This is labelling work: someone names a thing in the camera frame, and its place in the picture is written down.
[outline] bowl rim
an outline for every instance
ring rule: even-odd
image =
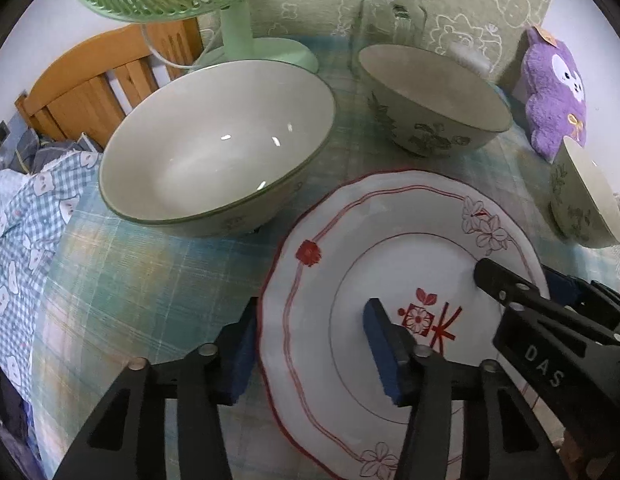
[[[428,55],[432,54],[433,56],[439,56],[442,57],[444,59],[447,59],[450,63],[455,64],[457,67],[459,67],[461,70],[464,70],[465,72],[468,72],[470,74],[472,74],[472,76],[479,80],[481,83],[483,83],[484,85],[488,86],[490,88],[490,91],[494,92],[496,94],[496,96],[499,98],[499,101],[501,102],[501,105],[503,105],[507,110],[508,113],[510,115],[510,122],[508,123],[508,127],[505,128],[504,130],[499,130],[499,129],[486,129],[486,128],[479,128],[477,126],[473,126],[472,124],[466,124],[463,121],[458,121],[456,119],[453,119],[452,117],[448,117],[447,115],[444,115],[440,112],[437,112],[436,110],[432,110],[424,105],[422,105],[421,103],[418,103],[416,101],[414,101],[413,99],[410,99],[409,97],[401,94],[400,92],[397,92],[395,89],[389,87],[388,85],[386,85],[385,83],[379,81],[375,76],[373,76],[370,72],[368,72],[368,70],[366,70],[366,68],[363,66],[363,64],[361,63],[360,60],[360,56],[361,56],[361,52],[363,52],[364,50],[367,50],[369,48],[375,47],[375,46],[379,46],[379,45],[392,45],[392,46],[400,46],[400,47],[404,47],[407,49],[411,49],[411,50],[422,50],[423,52],[427,52]],[[391,91],[393,94],[398,95],[400,97],[402,97],[403,99],[408,100],[411,103],[416,104],[417,106],[420,106],[421,108],[425,108],[426,110],[432,112],[433,114],[436,114],[440,117],[443,117],[444,119],[447,119],[448,121],[452,121],[453,123],[456,124],[461,124],[461,126],[465,126],[466,128],[471,128],[472,130],[476,130],[478,132],[487,132],[487,133],[491,133],[491,134],[502,134],[503,132],[507,132],[512,125],[514,124],[514,118],[512,117],[512,110],[510,109],[510,107],[505,103],[505,101],[503,100],[503,98],[499,95],[499,93],[492,87],[492,85],[486,81],[485,79],[483,79],[481,76],[476,75],[472,70],[467,69],[466,67],[460,65],[459,63],[457,63],[455,60],[453,60],[452,58],[448,57],[448,56],[443,56],[441,54],[437,54],[436,52],[432,52],[430,50],[427,50],[426,48],[420,48],[418,46],[410,46],[410,45],[398,45],[395,43],[375,43],[372,45],[368,45],[366,47],[363,47],[361,50],[359,50],[359,53],[357,54],[357,61],[359,62],[359,66],[361,67],[361,70],[363,70],[363,72],[365,72],[365,74],[370,77],[371,79],[373,79],[374,81],[376,81],[377,83],[379,83],[379,85],[384,86],[384,88],[387,88],[389,91]]]
[[[103,188],[101,186],[101,175],[103,172],[103,160],[101,160],[101,164],[98,168],[98,192],[101,195],[101,198],[103,199],[103,202],[106,204],[106,206],[113,211],[117,216],[119,216],[120,218],[124,219],[124,220],[128,220],[130,222],[136,223],[136,224],[142,224],[142,225],[154,225],[154,226],[160,226],[160,225],[170,225],[170,224],[181,224],[181,223],[185,223],[185,222],[190,222],[190,221],[194,221],[194,220],[200,220],[202,218],[206,218],[206,217],[212,217],[215,216],[219,213],[223,213],[225,211],[228,211],[229,209],[232,209],[236,206],[245,204],[247,202],[249,202],[250,200],[254,200],[257,197],[260,197],[264,194],[266,194],[269,191],[272,191],[274,188],[279,187],[280,184],[283,184],[286,180],[292,178],[293,176],[295,176],[297,173],[299,173],[300,171],[304,170],[306,168],[306,166],[308,166],[308,164],[310,164],[315,158],[316,156],[319,154],[319,152],[322,150],[322,148],[325,146],[325,144],[327,144],[328,140],[330,140],[330,134],[332,133],[333,129],[334,129],[334,122],[335,122],[335,118],[337,116],[337,100],[334,97],[334,92],[332,90],[332,88],[330,87],[330,85],[328,85],[323,79],[321,79],[319,77],[318,74],[312,73],[310,72],[308,69],[302,67],[302,66],[298,66],[295,65],[293,63],[288,63],[285,61],[279,61],[279,60],[273,60],[273,59],[237,59],[234,61],[226,61],[223,63],[219,63],[216,65],[210,65],[210,66],[206,66],[197,70],[194,70],[193,72],[189,72],[187,74],[184,74],[183,76],[181,76],[179,79],[182,80],[183,78],[186,78],[188,76],[194,75],[197,72],[202,72],[203,70],[211,70],[214,68],[218,68],[222,65],[227,65],[227,64],[235,64],[235,63],[244,63],[244,62],[248,62],[248,63],[252,63],[252,62],[265,62],[265,63],[280,63],[280,64],[284,64],[284,65],[290,65],[292,67],[298,68],[300,70],[304,70],[305,72],[307,72],[308,74],[312,75],[313,77],[317,78],[322,85],[325,86],[325,88],[328,89],[328,91],[330,92],[330,97],[332,100],[332,120],[331,120],[331,124],[330,127],[328,128],[327,132],[325,133],[325,136],[323,137],[323,140],[319,143],[319,145],[314,149],[314,151],[312,153],[310,153],[310,155],[308,155],[308,157],[306,159],[304,159],[301,164],[299,164],[298,166],[295,166],[294,168],[292,168],[290,171],[288,171],[287,173],[284,173],[283,175],[281,175],[279,178],[277,178],[276,180],[274,180],[271,184],[269,184],[269,186],[265,186],[262,189],[258,189],[253,191],[252,193],[238,199],[235,200],[234,202],[230,202],[228,204],[224,204],[222,206],[219,206],[215,209],[210,209],[209,211],[204,211],[201,213],[197,213],[194,215],[189,215],[189,216],[182,216],[182,217],[177,217],[177,218],[166,218],[163,220],[154,220],[154,219],[143,219],[143,218],[135,218],[133,216],[129,216],[126,215],[124,213],[121,213],[116,207],[114,207],[110,201],[107,200],[105,193],[103,192]],[[155,91],[152,95],[160,92],[163,88],[167,88],[169,84],[162,86],[161,88],[157,89],[157,91]]]
[[[603,214],[603,208],[600,207],[600,205],[599,205],[600,200],[596,200],[595,199],[595,197],[590,192],[590,189],[588,188],[588,185],[583,180],[583,177],[581,176],[581,171],[579,171],[579,168],[575,164],[575,161],[572,158],[572,154],[570,153],[570,150],[581,150],[581,151],[585,152],[587,158],[594,164],[594,167],[596,168],[596,170],[603,177],[606,185],[608,186],[608,189],[610,190],[610,196],[612,196],[614,198],[614,192],[612,191],[612,187],[610,186],[610,183],[608,182],[605,174],[603,173],[603,171],[601,171],[600,167],[594,162],[594,160],[592,160],[592,158],[590,157],[588,152],[585,150],[585,148],[583,146],[581,146],[576,140],[572,139],[570,136],[564,136],[563,139],[562,139],[562,145],[565,148],[565,153],[568,155],[568,160],[570,160],[570,163],[571,163],[572,167],[574,168],[575,173],[579,177],[579,182],[581,183],[581,186],[583,186],[583,189],[588,194],[588,198],[590,199],[590,201],[592,202],[594,207],[597,209],[597,213],[598,213],[599,217],[602,220],[603,226],[606,228],[606,231],[608,232],[610,237],[612,237],[613,240],[616,240],[618,243],[620,243],[620,239],[612,232],[612,229],[610,227],[610,223],[608,222],[607,215]],[[618,207],[615,207],[613,210],[616,210],[618,212],[618,216],[620,218],[620,211],[618,210]]]

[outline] metal screw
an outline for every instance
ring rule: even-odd
[[[413,352],[417,357],[430,357],[432,355],[432,348],[425,345],[415,345]]]
[[[500,365],[493,359],[486,359],[482,364],[486,372],[495,373],[499,371]]]
[[[147,362],[148,360],[145,357],[133,357],[129,360],[127,367],[135,371],[143,370]]]
[[[199,354],[203,357],[211,357],[216,355],[219,349],[216,347],[214,343],[204,343],[199,347]]]

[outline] plush toy tag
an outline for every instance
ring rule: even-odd
[[[539,36],[546,40],[547,43],[551,44],[554,47],[558,46],[556,44],[556,38],[550,32],[548,32],[544,28],[539,27],[538,25],[535,25],[535,28],[536,31],[539,33]]]

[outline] glass jar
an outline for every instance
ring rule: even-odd
[[[361,0],[350,36],[350,68],[358,75],[359,51],[375,43],[421,47],[427,19],[420,0]]]

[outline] wall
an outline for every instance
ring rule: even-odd
[[[121,27],[77,0],[36,0],[0,51],[0,121],[13,102],[63,52]],[[552,0],[543,26],[570,46],[585,82],[588,151],[620,189],[620,40],[591,0]]]

